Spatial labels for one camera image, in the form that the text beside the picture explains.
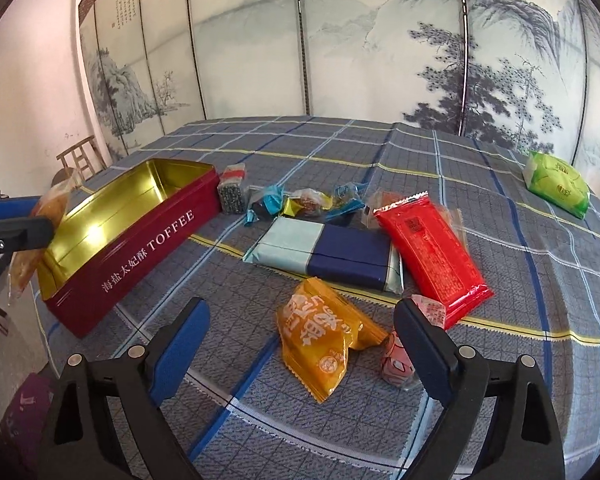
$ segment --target plaid tablecloth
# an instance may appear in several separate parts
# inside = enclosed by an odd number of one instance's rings
[[[450,330],[488,358],[539,363],[552,393],[569,479],[600,452],[600,200],[577,220],[526,191],[525,159],[403,123],[316,117],[243,118],[188,124],[98,174],[72,197],[77,205],[151,157],[203,160],[219,171],[244,162],[254,186],[283,184],[330,192],[347,181],[405,195],[428,190],[460,208],[471,256],[495,291]],[[378,376],[382,349],[352,352],[344,380],[323,404],[311,398],[280,357],[274,311],[298,281],[244,264],[267,229],[217,216],[182,244],[84,339],[37,304],[52,360],[61,370],[79,351],[119,356],[171,322],[191,296],[211,308],[211,329],[178,395],[162,410],[207,480],[394,479],[415,457],[441,412],[421,387],[402,392]],[[406,289],[417,289],[407,277]],[[396,298],[341,293],[386,328]],[[116,427],[133,471],[145,478],[119,403]],[[457,473],[477,459],[493,402],[485,401]]]

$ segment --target green package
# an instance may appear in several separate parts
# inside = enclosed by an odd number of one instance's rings
[[[573,166],[553,155],[529,152],[522,175],[531,193],[584,218],[589,208],[589,186]]]

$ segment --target metal bolt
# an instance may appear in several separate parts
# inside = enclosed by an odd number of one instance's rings
[[[533,368],[534,366],[536,366],[536,360],[533,359],[530,355],[523,355],[520,358],[520,362],[529,368]]]
[[[82,362],[82,356],[80,354],[74,354],[66,360],[69,366],[77,366]]]
[[[465,359],[473,359],[475,357],[475,350],[470,346],[461,346],[458,352]]]
[[[127,352],[127,353],[129,354],[129,357],[131,357],[133,359],[142,357],[144,355],[144,346],[142,346],[142,345],[132,346],[129,349],[129,352]]]

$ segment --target red snack package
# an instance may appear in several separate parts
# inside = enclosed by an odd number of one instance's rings
[[[374,211],[423,296],[445,306],[445,330],[493,292],[449,225],[419,193]]]

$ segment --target wooden stool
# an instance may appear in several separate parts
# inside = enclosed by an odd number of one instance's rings
[[[95,153],[96,158],[98,159],[98,162],[100,163],[100,169],[98,171],[95,171],[93,169],[93,164],[91,163],[91,161],[89,160],[89,157],[87,156],[86,152],[84,151],[84,145],[87,143],[89,143],[91,145],[91,149],[93,150],[93,153]],[[100,150],[98,149],[98,146],[96,144],[96,139],[94,136],[89,136],[83,140],[80,140],[79,142],[76,142],[73,146],[71,146],[70,148],[67,148],[66,150],[64,150],[64,152],[60,153],[60,155],[56,156],[56,159],[62,162],[62,167],[64,168],[64,171],[66,172],[67,178],[71,177],[69,165],[66,163],[66,160],[65,160],[65,156],[67,156],[69,153],[71,153],[72,157],[74,158],[75,169],[83,181],[85,181],[88,178],[88,177],[85,177],[84,174],[82,173],[84,170],[91,171],[91,174],[89,176],[93,176],[96,173],[98,173],[106,168],[106,166],[104,164],[104,160],[102,158],[102,154],[100,153]],[[80,163],[82,161],[84,161],[86,163],[85,166],[80,165]]]

